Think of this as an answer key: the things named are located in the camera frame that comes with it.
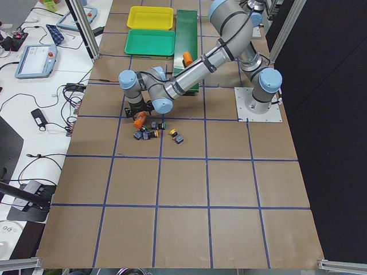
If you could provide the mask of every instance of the yellow bin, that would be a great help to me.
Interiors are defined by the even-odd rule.
[[[127,18],[131,29],[169,30],[173,26],[171,7],[133,6]]]

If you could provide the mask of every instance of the light blue cap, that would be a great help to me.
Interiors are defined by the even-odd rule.
[[[166,74],[162,67],[153,67],[153,70],[155,70],[157,73],[159,73],[159,76],[162,80],[166,80]]]
[[[132,70],[123,70],[119,75],[120,86],[124,90],[128,90],[134,86],[136,80],[136,73]]]
[[[212,14],[214,13],[214,11],[220,6],[220,4],[222,4],[225,1],[226,0],[214,0],[213,1],[213,3],[210,5],[209,11],[208,11],[209,20],[212,17]]]
[[[260,72],[260,86],[268,93],[276,93],[279,90],[282,82],[282,75],[275,69],[266,68]]]
[[[154,109],[157,113],[168,113],[173,108],[173,103],[169,99],[156,99],[153,101]]]
[[[250,18],[251,18],[253,27],[259,26],[261,22],[263,21],[263,16],[261,15],[261,13],[252,13]]]

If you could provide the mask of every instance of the white mounting plate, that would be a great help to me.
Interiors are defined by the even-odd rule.
[[[252,92],[253,88],[249,87],[235,87],[237,115],[239,122],[282,122],[282,116],[280,115],[279,105],[271,105],[271,108],[267,113],[258,115],[250,112],[245,106],[245,98]]]
[[[252,31],[252,39],[260,39],[261,38],[261,32],[259,27],[254,27]]]

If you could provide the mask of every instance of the blue and white tablet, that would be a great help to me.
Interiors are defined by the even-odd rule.
[[[55,65],[57,48],[52,45],[28,45],[25,47],[15,72],[16,78],[49,77]]]
[[[89,24],[92,23],[93,19],[97,16],[97,9],[95,7],[84,7],[85,14],[87,16]],[[56,24],[59,28],[66,30],[74,30],[78,32],[78,28],[75,24],[75,21],[70,14],[70,11],[66,13]]]

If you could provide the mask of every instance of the brown tiled table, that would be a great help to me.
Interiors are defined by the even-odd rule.
[[[115,0],[91,79],[172,60],[125,54],[132,5],[198,9],[199,52],[218,34],[209,0]],[[268,55],[265,40],[256,48]],[[180,97],[161,131],[132,137],[116,83],[91,80],[38,251],[45,268],[295,268],[323,258],[287,119],[237,122],[233,87],[249,86],[237,62]]]

